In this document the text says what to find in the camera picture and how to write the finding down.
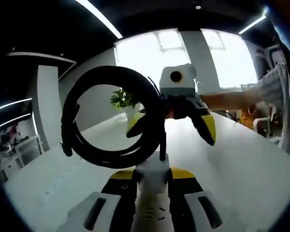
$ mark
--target bright window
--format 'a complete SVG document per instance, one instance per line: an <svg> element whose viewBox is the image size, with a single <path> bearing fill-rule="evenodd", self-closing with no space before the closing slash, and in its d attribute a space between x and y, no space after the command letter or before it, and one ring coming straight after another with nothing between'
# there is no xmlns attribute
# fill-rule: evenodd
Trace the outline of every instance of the bright window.
<svg viewBox="0 0 290 232"><path fill-rule="evenodd" d="M202 29L215 64L221 88L257 82L253 61L245 41L238 35Z"/></svg>
<svg viewBox="0 0 290 232"><path fill-rule="evenodd" d="M159 88L166 66L190 63L188 53L176 29L137 35L115 44L117 66L127 67L150 77Z"/></svg>

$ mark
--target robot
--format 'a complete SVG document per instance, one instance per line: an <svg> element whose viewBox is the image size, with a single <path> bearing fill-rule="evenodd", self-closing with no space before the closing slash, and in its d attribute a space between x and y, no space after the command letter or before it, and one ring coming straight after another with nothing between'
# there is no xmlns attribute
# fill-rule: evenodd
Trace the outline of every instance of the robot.
<svg viewBox="0 0 290 232"><path fill-rule="evenodd" d="M175 108L175 119L189 116L200 136L214 145L214 119L195 93L196 76L191 64L164 68L159 83L161 105L165 115ZM130 127L127 137L142 133L145 119L146 113ZM62 119L63 132L67 130L64 123ZM245 225L204 191L192 173L170 167L165 148L162 140L160 152L155 151L135 168L113 174L101 192L90 194L68 213L58 232L245 231ZM63 149L70 156L65 146Z"/></svg>

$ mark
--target table surface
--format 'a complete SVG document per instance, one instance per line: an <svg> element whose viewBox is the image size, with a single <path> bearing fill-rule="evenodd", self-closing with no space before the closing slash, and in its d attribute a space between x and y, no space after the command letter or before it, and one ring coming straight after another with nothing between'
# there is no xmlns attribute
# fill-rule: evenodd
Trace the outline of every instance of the table surface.
<svg viewBox="0 0 290 232"><path fill-rule="evenodd" d="M204 190L211 191L248 227L267 229L290 200L290 156L239 123L212 115L215 146L199 136L189 118L166 121L170 165L192 172ZM126 126L121 114L82 134L100 148L119 149L134 143L119 136ZM50 232L64 223L68 211L86 196L101 191L116 171L80 160L75 153L68 158L57 145L16 173L5 189L34 231ZM67 177L51 188L63 176ZM47 190L52 193L43 197Z"/></svg>

